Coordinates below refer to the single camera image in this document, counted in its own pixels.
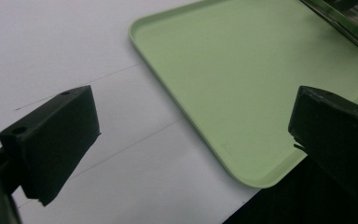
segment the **white table surface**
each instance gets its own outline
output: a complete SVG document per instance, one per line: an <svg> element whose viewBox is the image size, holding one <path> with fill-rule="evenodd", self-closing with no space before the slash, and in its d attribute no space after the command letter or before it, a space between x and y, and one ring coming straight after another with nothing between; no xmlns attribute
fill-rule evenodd
<svg viewBox="0 0 358 224"><path fill-rule="evenodd" d="M131 45L133 21L192 2L0 1L0 131L91 85L102 132L47 207L16 190L23 223L222 223L257 193L228 175Z"/></svg>

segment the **light green plastic tray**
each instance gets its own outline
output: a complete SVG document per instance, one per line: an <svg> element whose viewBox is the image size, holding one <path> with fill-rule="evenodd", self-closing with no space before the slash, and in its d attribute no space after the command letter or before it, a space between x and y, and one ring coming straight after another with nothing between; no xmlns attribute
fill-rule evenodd
<svg viewBox="0 0 358 224"><path fill-rule="evenodd" d="M298 86L358 103L358 48L297 0L201 1L136 21L133 45L240 182L276 184L305 154Z"/></svg>

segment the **green tray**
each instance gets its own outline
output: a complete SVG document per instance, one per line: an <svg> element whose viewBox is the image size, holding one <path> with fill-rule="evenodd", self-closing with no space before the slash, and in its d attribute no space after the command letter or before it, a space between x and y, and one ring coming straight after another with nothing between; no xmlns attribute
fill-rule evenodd
<svg viewBox="0 0 358 224"><path fill-rule="evenodd" d="M358 48L297 0L201 1L136 21L139 50L240 182L276 184L305 154L287 126L298 86L358 104Z"/></svg>

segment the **drawn line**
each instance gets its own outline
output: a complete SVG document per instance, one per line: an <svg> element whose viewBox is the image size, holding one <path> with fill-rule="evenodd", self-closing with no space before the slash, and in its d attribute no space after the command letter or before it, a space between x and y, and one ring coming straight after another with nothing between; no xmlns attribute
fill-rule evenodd
<svg viewBox="0 0 358 224"><path fill-rule="evenodd" d="M17 208L21 208L23 207L24 205L26 205L27 203L30 203L32 200L28 199L28 201L26 203L22 203L20 205L17 205Z"/></svg>
<svg viewBox="0 0 358 224"><path fill-rule="evenodd" d="M116 72L114 72L114 73L110 73L110 74L108 74L108 75L106 75L106 76L103 76L103 77L97 77L97 78L95 78L95 79L93 79L93 80L91 80L91 81L88 81L88 82L85 82L85 83L83 83L83 84L78 85L78 87L84 86L84 85L86 85L86 84L90 84L91 82L94 82L94 81L97 81L97 80L100 80L100 79L103 79L103 78L106 78L106 77L110 77L110 76L112 76L112 75L114 75L114 74L117 74L117 73L120 73L120 72L124 72L124 71L126 71L126 70L128 70L128 69L131 69L131 68L133 68L133 67L135 67L135 66L138 66L138 65L140 65L140 64L142 64L142 63L137 63L137 64L132 65L132 66L130 66L130 67L123 68L123 69L121 69L121 70L118 70L118 71L116 71ZM27 107L27 106L34 105L34 104L37 104L37 103L39 103L39 102L45 101L45 100L47 100L47 99L49 99L49 98L52 98L52 97L54 97L54 96L56 96L56 95L58 95L58 94L60 94L60 93L58 92L58 93L56 93L56 94L50 95L50 96L48 96L48 97L46 97L46 98L43 98L43 99L41 99L41 100L38 100L38 101L35 101L35 102L32 102L32 103L29 103L28 105L23 105L23 106L21 106L21 107L19 107L19 108L17 108L17 109L14 109L13 111L18 111L18 110L21 110L21 109L23 109L23 108L25 108L25 107Z"/></svg>
<svg viewBox="0 0 358 224"><path fill-rule="evenodd" d="M113 158L113 157L115 157L116 155L118 155L119 153L121 153L121 152L127 150L128 148L133 147L133 146L135 146L135 145L137 145L137 144L143 142L143 141L146 140L147 138L149 138L149 137L151 137L151 136L153 136L153 135L155 135L155 134L157 134L157 133L160 133L160 132L164 131L165 129L167 129L167 128L173 126L175 123L181 121L182 119L184 119L184 117L179 118L178 120L174 121L173 123L170 123L169 125L167 125L167 126L163 127L162 129L156 131L155 133L152 133L152 134L148 135L147 137L145 137L145 138L143 138L143 139L141 139L141 140L139 140L139 141L137 141L137 142L131 144L130 146L125 147L124 149L121 149L119 152L116 152L115 154L113 154L113 155L111 155L111 156L109 156L109 157L103 159L102 161L99 161L98 163L92 165L91 167L87 168L86 170L80 172L79 174L72 176L72 177L69 178L68 180L71 180L71 179L73 179L73 178L75 178L75 177L77 177L77 176L79 176L79 175L82 175L82 174L86 173L88 170L90 170L90 169L92 169L92 168L98 166L99 164L101 164L101 163L103 163L103 162L105 162L105 161L110 160L111 158Z"/></svg>

